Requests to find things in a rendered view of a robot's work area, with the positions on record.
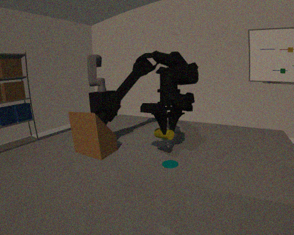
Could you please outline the yellow cylinder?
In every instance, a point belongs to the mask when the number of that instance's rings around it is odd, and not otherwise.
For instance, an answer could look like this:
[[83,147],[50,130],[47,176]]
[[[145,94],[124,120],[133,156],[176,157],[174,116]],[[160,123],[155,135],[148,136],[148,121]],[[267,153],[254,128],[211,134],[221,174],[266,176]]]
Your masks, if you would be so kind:
[[173,139],[174,138],[174,132],[172,130],[168,130],[168,129],[166,131],[166,135],[164,135],[162,133],[161,129],[160,128],[157,128],[157,129],[155,129],[154,135],[157,138],[167,139],[167,140],[170,140],[170,139]]

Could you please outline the teal circle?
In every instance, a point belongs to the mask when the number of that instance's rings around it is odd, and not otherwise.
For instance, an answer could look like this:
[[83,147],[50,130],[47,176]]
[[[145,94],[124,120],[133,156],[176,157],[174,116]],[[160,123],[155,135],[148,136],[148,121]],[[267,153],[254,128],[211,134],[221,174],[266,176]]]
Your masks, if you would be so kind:
[[170,168],[177,167],[178,166],[178,162],[172,161],[172,160],[168,160],[168,161],[164,161],[162,163],[162,165],[163,165],[163,167],[170,169]]

